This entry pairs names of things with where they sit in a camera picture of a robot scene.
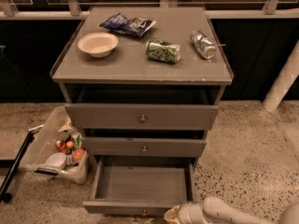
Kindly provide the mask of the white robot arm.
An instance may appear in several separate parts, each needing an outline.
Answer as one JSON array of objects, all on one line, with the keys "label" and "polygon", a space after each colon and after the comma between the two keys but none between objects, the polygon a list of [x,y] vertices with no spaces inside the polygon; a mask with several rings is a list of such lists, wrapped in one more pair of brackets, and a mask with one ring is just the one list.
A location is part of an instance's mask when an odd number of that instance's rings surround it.
[{"label": "white robot arm", "polygon": [[[263,100],[263,108],[268,112],[275,111],[298,76],[299,41]],[[174,206],[164,213],[164,220],[168,224],[273,224],[234,209],[216,197],[206,197],[201,203],[183,203]]]}]

